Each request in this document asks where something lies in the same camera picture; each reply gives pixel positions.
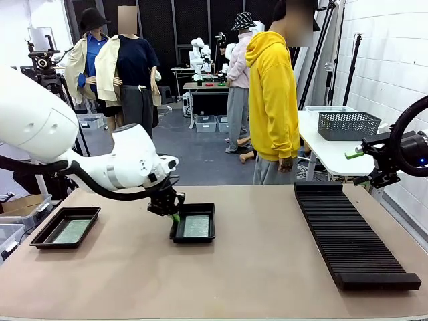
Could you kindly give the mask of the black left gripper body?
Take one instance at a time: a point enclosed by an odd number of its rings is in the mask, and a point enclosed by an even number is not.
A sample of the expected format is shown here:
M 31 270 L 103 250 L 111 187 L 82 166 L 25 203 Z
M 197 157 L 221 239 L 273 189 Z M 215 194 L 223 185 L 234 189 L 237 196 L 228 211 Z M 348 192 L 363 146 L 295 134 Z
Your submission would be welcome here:
M 177 192 L 173 187 L 157 191 L 150 196 L 148 211 L 158 216 L 177 215 L 185 202 L 185 194 Z

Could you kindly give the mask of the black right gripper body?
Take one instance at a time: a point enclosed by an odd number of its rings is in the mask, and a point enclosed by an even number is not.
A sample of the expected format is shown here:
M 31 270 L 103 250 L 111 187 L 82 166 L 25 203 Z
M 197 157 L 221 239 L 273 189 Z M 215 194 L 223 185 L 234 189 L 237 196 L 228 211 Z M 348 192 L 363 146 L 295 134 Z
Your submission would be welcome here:
M 370 184 L 380 189 L 400 181 L 390 147 L 390 134 L 382 133 L 362 139 L 362 151 L 374 159 L 374 169 L 368 175 Z

